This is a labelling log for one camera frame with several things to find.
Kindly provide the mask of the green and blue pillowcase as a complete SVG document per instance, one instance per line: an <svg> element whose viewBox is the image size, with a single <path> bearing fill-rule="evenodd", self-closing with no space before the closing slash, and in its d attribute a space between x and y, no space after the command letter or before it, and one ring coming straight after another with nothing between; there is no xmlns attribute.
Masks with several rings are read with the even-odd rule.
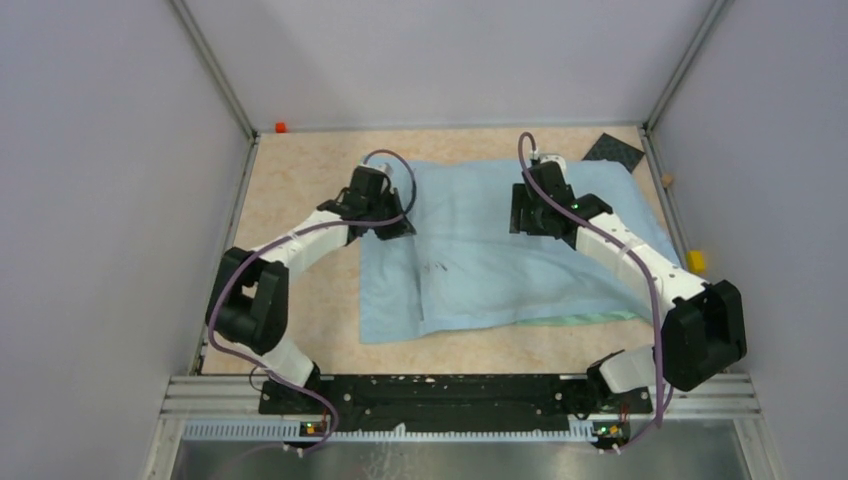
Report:
<svg viewBox="0 0 848 480"><path fill-rule="evenodd" d="M515 160L456 165L380 156L411 236L360 241L360 339L408 341L514 323L586 325L650 318L650 305L565 242L509 230Z"/></svg>

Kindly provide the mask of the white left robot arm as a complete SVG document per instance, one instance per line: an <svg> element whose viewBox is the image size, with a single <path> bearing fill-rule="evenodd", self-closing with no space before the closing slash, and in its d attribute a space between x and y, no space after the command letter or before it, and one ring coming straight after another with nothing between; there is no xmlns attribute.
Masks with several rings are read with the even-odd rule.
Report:
<svg viewBox="0 0 848 480"><path fill-rule="evenodd" d="M323 257L372 232L381 240L414 234L387 164L360 164L339 194L297 227L252 250L221 257L206 313L209 343L285 381L283 401L297 413L319 404L315 362L288 334L290 288Z"/></svg>

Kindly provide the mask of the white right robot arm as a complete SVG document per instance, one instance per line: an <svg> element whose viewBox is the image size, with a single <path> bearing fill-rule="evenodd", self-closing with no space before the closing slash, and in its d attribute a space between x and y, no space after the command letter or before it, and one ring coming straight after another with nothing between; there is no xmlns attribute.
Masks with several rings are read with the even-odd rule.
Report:
<svg viewBox="0 0 848 480"><path fill-rule="evenodd" d="M748 353L742 296L666 258L594 194L575 196L563 160L522 161L510 230L552 237L607 269L648 309L654 340L612 353L587 370L589 404L612 412L627 392L669 385L689 392Z"/></svg>

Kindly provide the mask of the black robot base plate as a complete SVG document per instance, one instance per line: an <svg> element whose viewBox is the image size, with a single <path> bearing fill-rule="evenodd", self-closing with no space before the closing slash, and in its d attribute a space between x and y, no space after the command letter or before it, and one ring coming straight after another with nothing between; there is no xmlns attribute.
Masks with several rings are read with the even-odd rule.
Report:
<svg viewBox="0 0 848 480"><path fill-rule="evenodd" d="M272 380L262 415L339 414L338 433L510 433L564 431L595 415L650 414L646 388L603 393L584 376L559 374L334 375L310 381L314 397Z"/></svg>

